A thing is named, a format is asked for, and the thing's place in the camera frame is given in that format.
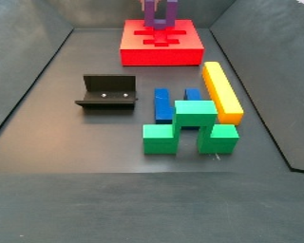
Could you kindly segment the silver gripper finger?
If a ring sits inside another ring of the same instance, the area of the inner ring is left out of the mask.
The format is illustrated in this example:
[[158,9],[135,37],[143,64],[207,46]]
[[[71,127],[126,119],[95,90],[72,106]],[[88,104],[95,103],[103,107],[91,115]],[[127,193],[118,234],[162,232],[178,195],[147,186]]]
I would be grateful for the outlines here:
[[139,2],[140,2],[140,9],[142,11],[144,11],[144,0],[139,0]]

